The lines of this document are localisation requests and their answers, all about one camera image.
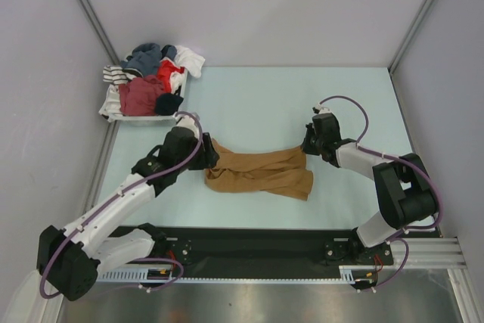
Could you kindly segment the red garment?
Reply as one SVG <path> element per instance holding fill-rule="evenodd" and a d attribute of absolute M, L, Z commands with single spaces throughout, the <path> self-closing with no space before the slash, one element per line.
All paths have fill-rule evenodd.
<path fill-rule="evenodd" d="M 185 81 L 185 68 L 177 66 L 174 61 L 165 57 L 160 62 L 157 78 L 162 82 L 172 83 L 172 86 L 182 84 Z"/>

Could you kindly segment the striped garment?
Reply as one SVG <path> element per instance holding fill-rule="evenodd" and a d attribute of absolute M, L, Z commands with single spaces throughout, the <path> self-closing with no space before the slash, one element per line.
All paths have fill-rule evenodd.
<path fill-rule="evenodd" d="M 120 66 L 105 66 L 102 70 L 102 79 L 104 82 L 121 85 L 126 84 L 129 81 L 127 74 Z"/>

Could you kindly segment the blue grey garment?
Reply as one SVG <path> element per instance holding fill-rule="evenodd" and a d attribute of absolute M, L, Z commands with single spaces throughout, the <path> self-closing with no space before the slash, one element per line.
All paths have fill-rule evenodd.
<path fill-rule="evenodd" d="M 167 57 L 173 61 L 176 55 L 177 49 L 174 45 L 161 48 L 157 43 L 144 43 L 134 48 L 119 65 L 125 73 L 143 78 L 156 75 L 161 60 Z"/>

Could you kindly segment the aluminium rail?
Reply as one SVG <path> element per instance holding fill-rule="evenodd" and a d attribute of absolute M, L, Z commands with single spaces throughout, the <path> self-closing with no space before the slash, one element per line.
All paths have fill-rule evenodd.
<path fill-rule="evenodd" d="M 390 244 L 393 264 L 397 269 L 407 256 L 407 269 L 465 269 L 467 267 L 457 238 L 407 238 L 406 243 Z"/>

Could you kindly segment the maroon garment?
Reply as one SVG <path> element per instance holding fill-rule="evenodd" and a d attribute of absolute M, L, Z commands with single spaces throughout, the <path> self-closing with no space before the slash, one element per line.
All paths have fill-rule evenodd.
<path fill-rule="evenodd" d="M 136 77 L 118 86 L 120 111 L 124 116 L 154 116 L 156 101 L 167 93 L 156 76 Z"/>

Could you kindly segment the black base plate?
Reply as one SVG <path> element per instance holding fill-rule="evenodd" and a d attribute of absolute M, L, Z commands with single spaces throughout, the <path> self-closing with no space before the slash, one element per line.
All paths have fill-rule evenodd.
<path fill-rule="evenodd" d="M 277 230 L 250 228 L 170 228 L 149 223 L 140 226 L 154 237 L 150 257 L 172 257 L 186 268 L 247 270 L 254 268 L 309 269 L 318 266 L 366 266 L 393 264 L 386 244 L 363 253 L 358 259 L 343 259 L 350 230 Z"/>

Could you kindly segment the black garment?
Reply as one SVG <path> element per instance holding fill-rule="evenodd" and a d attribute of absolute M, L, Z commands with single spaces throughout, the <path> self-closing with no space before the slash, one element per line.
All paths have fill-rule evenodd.
<path fill-rule="evenodd" d="M 155 102 L 154 113 L 159 116 L 172 116 L 178 112 L 184 98 L 180 95 L 165 93 Z"/>

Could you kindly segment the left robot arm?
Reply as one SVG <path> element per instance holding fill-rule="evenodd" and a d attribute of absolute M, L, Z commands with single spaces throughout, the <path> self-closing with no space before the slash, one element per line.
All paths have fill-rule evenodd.
<path fill-rule="evenodd" d="M 77 300 L 99 276 L 131 262 L 160 262 L 184 272 L 180 262 L 166 257 L 166 237 L 152 225 L 112 237 L 122 222 L 174 185 L 181 173 L 216 165 L 219 156 L 198 115 L 179 111 L 175 119 L 163 143 L 140 159 L 105 201 L 63 228 L 50 225 L 40 234 L 36 268 L 42 298 L 62 295 Z"/>

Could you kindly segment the white laundry basket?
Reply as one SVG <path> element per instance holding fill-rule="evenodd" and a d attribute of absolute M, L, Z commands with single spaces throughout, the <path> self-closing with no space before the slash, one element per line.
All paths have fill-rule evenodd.
<path fill-rule="evenodd" d="M 129 75 L 128 73 L 127 73 L 127 76 L 129 78 L 129 81 L 136 78 L 132 75 Z M 180 95 L 185 100 L 185 89 L 187 85 L 187 80 L 188 80 L 188 71 L 185 69 L 185 81 L 182 84 L 172 86 L 172 83 L 170 82 L 162 82 L 162 81 L 161 82 L 165 85 L 167 93 Z M 104 103 L 102 104 L 101 109 L 99 110 L 99 114 L 103 118 L 105 118 L 108 122 L 110 123 L 129 122 L 129 123 L 137 123 L 141 125 L 141 124 L 156 123 L 156 122 L 162 122 L 162 121 L 168 121 L 168 120 L 174 119 L 175 114 L 173 114 L 172 116 L 159 116 L 156 114 L 154 116 L 122 115 L 120 111 L 120 102 L 119 102 L 119 91 L 118 91 L 119 85 L 113 85 L 110 83 L 107 83 L 107 84 L 108 84 L 107 94 L 105 96 Z"/>

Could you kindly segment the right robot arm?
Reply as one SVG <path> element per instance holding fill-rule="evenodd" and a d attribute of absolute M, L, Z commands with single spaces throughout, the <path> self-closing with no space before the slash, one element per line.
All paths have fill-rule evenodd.
<path fill-rule="evenodd" d="M 437 227 L 442 218 L 441 197 L 418 155 L 397 157 L 364 147 L 361 140 L 369 127 L 365 110 L 365 127 L 356 140 L 341 136 L 337 117 L 322 103 L 313 108 L 313 113 L 306 125 L 302 152 L 370 179 L 377 194 L 378 212 L 353 229 L 343 259 L 366 263 L 375 256 L 376 247 L 408 230 Z"/>

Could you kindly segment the white garment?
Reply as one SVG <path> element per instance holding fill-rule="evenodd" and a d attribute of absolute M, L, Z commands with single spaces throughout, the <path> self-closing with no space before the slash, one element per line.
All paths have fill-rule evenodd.
<path fill-rule="evenodd" d="M 182 45 L 177 45 L 175 48 L 175 64 L 179 67 L 184 67 L 192 77 L 199 79 L 206 59 L 190 48 Z"/>

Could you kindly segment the tan tank top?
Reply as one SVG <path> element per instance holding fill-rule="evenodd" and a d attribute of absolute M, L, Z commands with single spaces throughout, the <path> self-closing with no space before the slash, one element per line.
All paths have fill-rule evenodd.
<path fill-rule="evenodd" d="M 222 193 L 264 191 L 306 201 L 314 176 L 306 168 L 300 147 L 260 154 L 235 153 L 213 141 L 219 154 L 215 167 L 205 170 L 205 184 Z"/>

